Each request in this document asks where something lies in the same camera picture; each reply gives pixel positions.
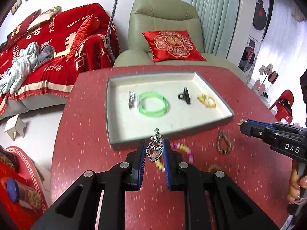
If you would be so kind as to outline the person's right hand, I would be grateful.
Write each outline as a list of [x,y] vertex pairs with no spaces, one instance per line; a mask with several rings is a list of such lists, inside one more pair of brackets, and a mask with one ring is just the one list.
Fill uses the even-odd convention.
[[299,178],[298,176],[298,164],[296,160],[292,160],[292,170],[289,179],[289,186],[288,186],[288,194],[287,194],[287,201],[289,204],[294,204],[295,200],[300,199],[300,189],[306,189],[307,185],[307,177],[304,176]]

